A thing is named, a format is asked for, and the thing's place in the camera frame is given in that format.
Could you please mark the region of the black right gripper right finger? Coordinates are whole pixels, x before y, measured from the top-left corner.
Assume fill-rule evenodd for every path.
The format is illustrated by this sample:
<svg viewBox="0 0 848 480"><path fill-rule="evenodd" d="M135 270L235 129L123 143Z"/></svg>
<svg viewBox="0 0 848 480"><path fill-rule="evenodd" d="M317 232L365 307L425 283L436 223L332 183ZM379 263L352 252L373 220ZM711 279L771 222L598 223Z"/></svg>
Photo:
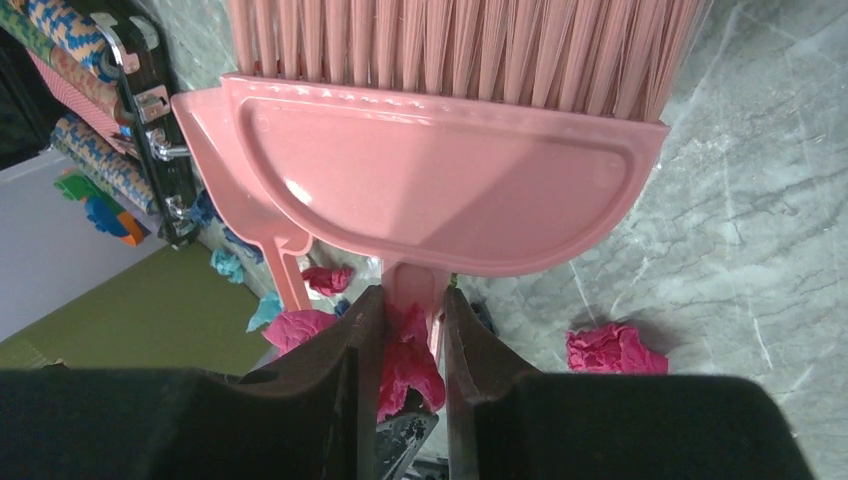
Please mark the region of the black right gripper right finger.
<svg viewBox="0 0 848 480"><path fill-rule="evenodd" d="M444 296L453 479L809 479L780 408L728 376L545 373Z"/></svg>

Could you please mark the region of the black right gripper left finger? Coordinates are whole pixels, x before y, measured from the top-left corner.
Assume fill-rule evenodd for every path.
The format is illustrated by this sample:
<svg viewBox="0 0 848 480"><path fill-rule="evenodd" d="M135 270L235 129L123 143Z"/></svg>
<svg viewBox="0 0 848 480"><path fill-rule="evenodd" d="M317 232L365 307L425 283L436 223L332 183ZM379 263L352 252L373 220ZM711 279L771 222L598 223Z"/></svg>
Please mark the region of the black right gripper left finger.
<svg viewBox="0 0 848 480"><path fill-rule="evenodd" d="M200 369L1 374L5 479L371 479L387 316L367 288L239 379Z"/></svg>

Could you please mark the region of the pink hand brush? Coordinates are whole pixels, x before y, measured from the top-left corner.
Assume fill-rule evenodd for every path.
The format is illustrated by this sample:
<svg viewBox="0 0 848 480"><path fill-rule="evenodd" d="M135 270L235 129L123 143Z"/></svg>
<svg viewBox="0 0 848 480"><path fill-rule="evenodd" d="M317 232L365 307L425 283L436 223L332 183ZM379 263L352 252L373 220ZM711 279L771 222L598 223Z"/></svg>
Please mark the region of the pink hand brush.
<svg viewBox="0 0 848 480"><path fill-rule="evenodd" d="M376 257L398 310L455 274L507 277L596 244L642 193L706 1L235 1L239 61L196 117L287 234Z"/></svg>

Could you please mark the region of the pink plastic dustpan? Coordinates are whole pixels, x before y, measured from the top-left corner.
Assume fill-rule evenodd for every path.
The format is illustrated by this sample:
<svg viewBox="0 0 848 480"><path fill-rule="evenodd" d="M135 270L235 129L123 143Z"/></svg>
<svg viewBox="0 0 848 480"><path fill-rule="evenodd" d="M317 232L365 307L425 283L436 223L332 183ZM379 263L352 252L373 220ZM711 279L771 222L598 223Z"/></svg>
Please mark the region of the pink plastic dustpan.
<svg viewBox="0 0 848 480"><path fill-rule="evenodd" d="M285 309L310 310L297 258L313 237L278 209L248 166L223 89L176 94L171 110L226 226L261 250Z"/></svg>

